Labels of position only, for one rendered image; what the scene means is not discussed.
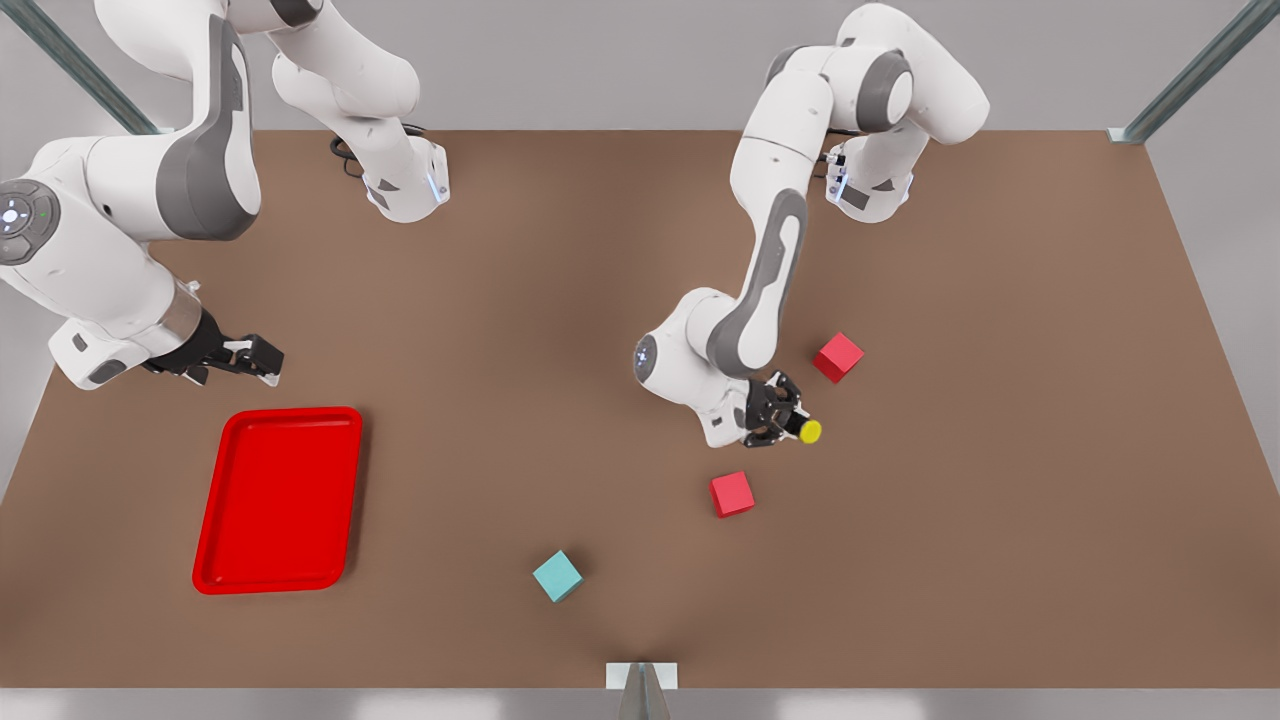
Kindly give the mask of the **red cube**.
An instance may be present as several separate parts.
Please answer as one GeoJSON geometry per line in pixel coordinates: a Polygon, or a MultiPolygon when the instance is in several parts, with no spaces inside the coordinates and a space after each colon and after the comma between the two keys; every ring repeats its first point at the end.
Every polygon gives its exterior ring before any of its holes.
{"type": "Polygon", "coordinates": [[[844,332],[835,333],[814,355],[812,365],[831,383],[838,384],[865,356],[844,332]]]}
{"type": "Polygon", "coordinates": [[[745,471],[713,478],[709,482],[709,493],[716,515],[721,519],[755,507],[755,497],[745,471]]]}

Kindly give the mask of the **red plastic tray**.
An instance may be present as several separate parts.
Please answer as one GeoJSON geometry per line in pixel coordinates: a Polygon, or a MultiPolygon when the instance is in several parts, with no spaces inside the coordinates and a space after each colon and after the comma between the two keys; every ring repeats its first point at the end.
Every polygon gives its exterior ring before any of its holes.
{"type": "Polygon", "coordinates": [[[364,418],[353,407],[237,413],[224,425],[195,553],[202,594],[321,591],[346,570],[364,418]]]}

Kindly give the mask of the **teal cube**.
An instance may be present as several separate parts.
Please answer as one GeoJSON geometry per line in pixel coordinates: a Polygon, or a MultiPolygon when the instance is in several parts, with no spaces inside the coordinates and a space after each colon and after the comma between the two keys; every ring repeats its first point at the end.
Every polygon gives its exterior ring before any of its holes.
{"type": "Polygon", "coordinates": [[[532,578],[552,603],[562,602],[584,583],[582,573],[563,550],[557,550],[534,569],[532,578]]]}

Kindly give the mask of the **silver frame post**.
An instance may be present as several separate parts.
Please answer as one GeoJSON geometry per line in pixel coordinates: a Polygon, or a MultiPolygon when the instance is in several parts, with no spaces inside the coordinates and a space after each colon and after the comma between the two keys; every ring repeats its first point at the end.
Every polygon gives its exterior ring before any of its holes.
{"type": "Polygon", "coordinates": [[[161,133],[35,0],[0,0],[0,12],[120,127],[132,135],[161,133]]]}
{"type": "Polygon", "coordinates": [[[1161,129],[1267,26],[1280,18],[1280,0],[1248,3],[1124,127],[1111,127],[1111,143],[1143,145],[1161,129]]]}
{"type": "Polygon", "coordinates": [[[664,691],[678,688],[678,665],[609,662],[605,688],[622,691],[617,720],[671,720],[664,691]]]}

